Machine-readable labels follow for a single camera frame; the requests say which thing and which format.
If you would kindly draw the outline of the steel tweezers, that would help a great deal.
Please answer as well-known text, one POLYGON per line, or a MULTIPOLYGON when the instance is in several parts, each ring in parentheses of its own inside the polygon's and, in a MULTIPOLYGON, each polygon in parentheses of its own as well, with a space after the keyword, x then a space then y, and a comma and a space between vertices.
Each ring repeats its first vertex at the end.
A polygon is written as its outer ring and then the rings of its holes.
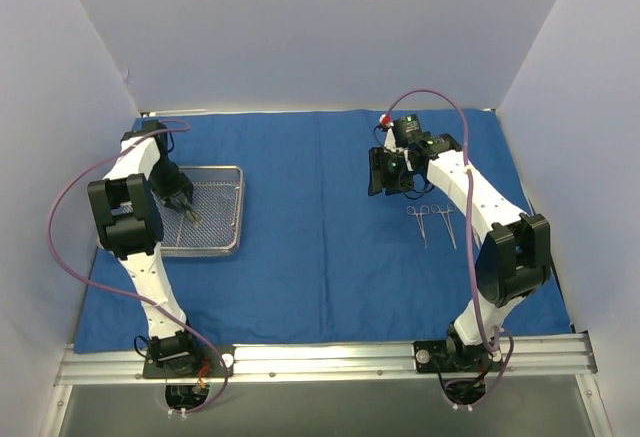
POLYGON ((199 227, 201 222, 201 217, 194 210, 187 210, 185 212, 185 217, 194 228, 199 227))

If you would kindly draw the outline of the steel forceps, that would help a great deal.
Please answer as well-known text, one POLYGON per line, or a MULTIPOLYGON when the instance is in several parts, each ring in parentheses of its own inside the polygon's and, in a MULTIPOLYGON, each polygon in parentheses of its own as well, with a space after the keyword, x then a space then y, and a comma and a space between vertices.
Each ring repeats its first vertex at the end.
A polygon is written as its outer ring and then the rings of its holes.
POLYGON ((419 208, 417 208, 413 205, 409 205, 406 207, 406 213, 416 220, 421 238, 423 240, 424 248, 427 249, 428 240, 424 217, 430 213, 430 207, 428 205, 421 205, 419 208))
POLYGON ((452 202, 448 202, 445 206, 441 207, 438 204, 432 204, 430 206, 430 210, 432 213, 434 214, 438 214, 442 220, 443 223, 445 225, 445 228, 447 230, 447 233, 449 235, 452 247, 454 250, 457 249, 457 241, 455 238, 455 233, 453 230, 453 225, 452 225, 452 221, 451 221, 451 214, 454 213, 457 208, 456 206, 452 203, 452 202))

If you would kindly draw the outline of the wire mesh instrument tray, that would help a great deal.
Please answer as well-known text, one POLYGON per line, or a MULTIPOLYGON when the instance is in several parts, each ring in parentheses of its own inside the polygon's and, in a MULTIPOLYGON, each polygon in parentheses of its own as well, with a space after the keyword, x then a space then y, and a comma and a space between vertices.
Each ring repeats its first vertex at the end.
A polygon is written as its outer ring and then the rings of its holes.
POLYGON ((240 244, 244 207, 244 172, 238 166, 183 166, 194 187, 193 208, 199 219, 189 220, 158 206, 164 228, 165 258, 225 257, 240 244))

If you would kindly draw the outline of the blue surgical wrap cloth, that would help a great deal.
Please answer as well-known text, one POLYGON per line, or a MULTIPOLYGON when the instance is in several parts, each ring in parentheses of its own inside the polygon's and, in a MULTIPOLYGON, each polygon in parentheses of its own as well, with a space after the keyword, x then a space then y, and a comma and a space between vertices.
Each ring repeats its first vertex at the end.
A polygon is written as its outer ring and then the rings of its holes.
POLYGON ((239 248, 165 263, 191 325, 216 344, 442 338, 470 300, 464 225, 424 218, 425 249, 400 196, 369 196, 369 110, 192 116, 186 165, 245 176, 239 248))

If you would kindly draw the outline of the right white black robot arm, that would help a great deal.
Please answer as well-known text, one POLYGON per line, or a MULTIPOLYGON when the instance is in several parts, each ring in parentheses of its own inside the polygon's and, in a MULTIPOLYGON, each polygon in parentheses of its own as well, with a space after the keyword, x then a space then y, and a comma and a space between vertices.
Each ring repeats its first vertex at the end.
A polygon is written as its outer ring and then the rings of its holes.
POLYGON ((465 217, 471 300, 443 348, 450 366, 467 369, 481 346, 497 351, 507 316, 549 280, 549 222, 503 197, 448 134, 426 136, 403 150, 374 147, 368 158, 369 195, 407 192, 413 177, 423 175, 465 217))

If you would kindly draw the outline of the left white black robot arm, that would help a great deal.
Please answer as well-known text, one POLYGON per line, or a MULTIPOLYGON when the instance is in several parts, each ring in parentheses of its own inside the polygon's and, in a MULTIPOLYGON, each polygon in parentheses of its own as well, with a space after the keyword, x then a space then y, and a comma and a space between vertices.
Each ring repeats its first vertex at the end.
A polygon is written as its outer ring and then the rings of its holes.
POLYGON ((102 248, 129 275, 145 313, 146 358, 179 376, 194 374, 202 362, 196 339, 184 326, 185 312, 172 291, 161 257, 164 227, 158 206, 195 221, 194 186, 174 163, 165 123, 152 120, 121 139, 123 154, 87 192, 102 248))

